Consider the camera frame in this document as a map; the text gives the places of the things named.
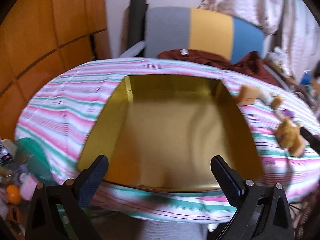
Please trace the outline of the black rolled mat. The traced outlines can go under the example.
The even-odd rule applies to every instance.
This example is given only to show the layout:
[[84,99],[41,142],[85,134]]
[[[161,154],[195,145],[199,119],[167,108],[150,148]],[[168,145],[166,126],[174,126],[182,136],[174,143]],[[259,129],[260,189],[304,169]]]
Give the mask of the black rolled mat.
[[[148,4],[146,0],[130,0],[127,49],[145,40],[145,18],[147,9]],[[143,56],[143,51],[135,57]]]

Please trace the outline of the beige patterned curtain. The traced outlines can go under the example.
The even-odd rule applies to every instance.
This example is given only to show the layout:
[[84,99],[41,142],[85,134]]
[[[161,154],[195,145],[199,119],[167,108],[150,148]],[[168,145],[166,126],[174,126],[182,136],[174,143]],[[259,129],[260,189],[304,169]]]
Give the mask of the beige patterned curtain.
[[200,8],[260,28],[267,38],[266,49],[281,48],[286,71],[297,82],[319,61],[319,24],[303,0],[203,0]]

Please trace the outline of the white green sponge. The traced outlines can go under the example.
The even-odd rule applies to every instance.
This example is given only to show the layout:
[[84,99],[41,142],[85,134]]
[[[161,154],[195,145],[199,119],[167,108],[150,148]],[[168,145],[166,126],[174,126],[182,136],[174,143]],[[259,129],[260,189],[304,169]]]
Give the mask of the white green sponge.
[[269,106],[273,101],[273,96],[265,90],[260,90],[259,99],[263,102],[264,105]]

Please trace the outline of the white grey pillow edge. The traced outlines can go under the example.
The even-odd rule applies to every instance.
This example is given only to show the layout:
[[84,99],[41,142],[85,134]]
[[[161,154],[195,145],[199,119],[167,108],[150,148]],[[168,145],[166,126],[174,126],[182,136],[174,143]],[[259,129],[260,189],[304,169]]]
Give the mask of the white grey pillow edge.
[[140,41],[136,43],[135,45],[131,46],[129,49],[124,51],[121,55],[120,58],[126,58],[126,57],[135,57],[137,56],[140,52],[144,50],[146,47],[146,42],[145,41]]

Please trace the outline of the blue mug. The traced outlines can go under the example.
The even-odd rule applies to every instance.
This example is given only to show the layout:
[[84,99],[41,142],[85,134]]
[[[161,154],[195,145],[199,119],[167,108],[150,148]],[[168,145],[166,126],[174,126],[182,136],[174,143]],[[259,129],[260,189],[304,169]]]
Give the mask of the blue mug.
[[300,81],[300,85],[302,86],[308,86],[312,81],[312,71],[311,70],[306,70],[303,73],[302,79]]

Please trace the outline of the striped pink green bedsheet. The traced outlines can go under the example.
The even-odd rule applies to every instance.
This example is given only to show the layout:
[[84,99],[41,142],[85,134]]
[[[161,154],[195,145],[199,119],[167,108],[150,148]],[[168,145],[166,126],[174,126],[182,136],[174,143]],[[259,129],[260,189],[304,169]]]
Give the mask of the striped pink green bedsheet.
[[[127,75],[184,74],[221,80],[230,93],[241,85],[259,87],[282,97],[282,107],[312,134],[319,122],[307,104],[293,93],[255,78],[203,64],[177,60],[119,58],[84,63],[43,86],[28,102],[17,122],[15,139],[31,138],[43,149],[57,183],[77,175],[80,153],[98,115],[117,85]],[[310,147],[300,158],[277,146],[272,134],[279,120],[263,103],[241,108],[258,146],[262,183],[283,185],[289,202],[298,201],[319,182],[319,155]],[[220,190],[212,193],[148,193],[102,183],[93,204],[129,216],[164,222],[221,223],[235,208]]]

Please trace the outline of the gold metal tin box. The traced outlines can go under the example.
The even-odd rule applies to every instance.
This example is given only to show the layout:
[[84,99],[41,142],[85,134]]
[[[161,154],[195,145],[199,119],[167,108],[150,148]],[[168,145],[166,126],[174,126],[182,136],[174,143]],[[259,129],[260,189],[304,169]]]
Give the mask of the gold metal tin box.
[[157,192],[219,188],[210,161],[220,155],[243,178],[263,168],[244,114],[224,83],[185,75],[126,76],[100,112],[78,170],[108,159],[104,180]]

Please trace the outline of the wooden wardrobe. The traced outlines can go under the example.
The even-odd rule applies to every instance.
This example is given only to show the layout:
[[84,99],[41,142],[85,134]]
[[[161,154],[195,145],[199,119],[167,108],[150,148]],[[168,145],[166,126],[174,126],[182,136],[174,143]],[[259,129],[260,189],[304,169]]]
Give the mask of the wooden wardrobe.
[[51,79],[110,56],[105,0],[1,0],[1,138]]

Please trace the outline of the tan sponge cube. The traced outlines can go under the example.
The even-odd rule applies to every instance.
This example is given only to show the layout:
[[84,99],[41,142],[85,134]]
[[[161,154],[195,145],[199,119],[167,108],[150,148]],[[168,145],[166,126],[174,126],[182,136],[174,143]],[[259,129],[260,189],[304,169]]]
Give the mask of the tan sponge cube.
[[252,105],[259,98],[260,89],[254,86],[242,85],[239,94],[235,97],[238,104],[243,106]]

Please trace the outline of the grey yellow blue cushion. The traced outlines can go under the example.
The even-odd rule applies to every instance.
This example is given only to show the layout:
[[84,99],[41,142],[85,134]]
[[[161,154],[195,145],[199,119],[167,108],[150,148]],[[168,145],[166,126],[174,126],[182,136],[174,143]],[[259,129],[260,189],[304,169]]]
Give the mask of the grey yellow blue cushion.
[[248,53],[263,53],[265,35],[258,27],[220,12],[156,7],[146,12],[145,57],[174,49],[217,54],[237,63]]

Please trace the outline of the purple cloth item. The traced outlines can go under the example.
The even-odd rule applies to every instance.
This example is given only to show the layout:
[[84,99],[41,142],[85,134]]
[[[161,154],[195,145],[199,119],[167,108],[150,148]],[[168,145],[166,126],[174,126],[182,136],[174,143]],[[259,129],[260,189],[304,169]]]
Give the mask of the purple cloth item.
[[293,118],[295,117],[293,111],[291,111],[291,110],[282,109],[281,112],[282,112],[285,116],[287,116],[288,118],[290,118],[290,119],[293,119]]

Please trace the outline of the dark red garment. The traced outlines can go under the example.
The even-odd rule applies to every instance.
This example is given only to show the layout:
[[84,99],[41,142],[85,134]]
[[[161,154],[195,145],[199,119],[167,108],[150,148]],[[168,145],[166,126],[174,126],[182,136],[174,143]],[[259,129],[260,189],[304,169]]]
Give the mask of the dark red garment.
[[157,58],[187,61],[217,67],[221,70],[231,70],[280,87],[280,83],[264,67],[257,51],[249,52],[236,63],[231,63],[231,61],[217,54],[191,49],[187,50],[186,54],[182,54],[182,50],[178,49],[163,51],[157,55]]

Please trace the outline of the green plastic bin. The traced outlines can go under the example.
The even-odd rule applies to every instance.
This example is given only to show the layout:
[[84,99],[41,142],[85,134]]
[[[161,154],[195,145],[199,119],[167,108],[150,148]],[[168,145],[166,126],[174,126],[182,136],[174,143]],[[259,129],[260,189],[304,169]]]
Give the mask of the green plastic bin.
[[15,145],[16,160],[20,165],[23,165],[38,181],[48,186],[56,185],[47,157],[38,142],[31,138],[22,138],[18,139]]

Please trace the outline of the small orange sponge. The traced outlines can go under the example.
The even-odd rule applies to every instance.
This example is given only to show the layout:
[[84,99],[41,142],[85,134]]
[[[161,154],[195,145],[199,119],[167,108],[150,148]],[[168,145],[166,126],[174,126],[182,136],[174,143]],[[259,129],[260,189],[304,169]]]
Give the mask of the small orange sponge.
[[283,103],[283,98],[280,95],[277,95],[273,98],[272,102],[270,103],[270,107],[276,110],[281,106],[282,103]]

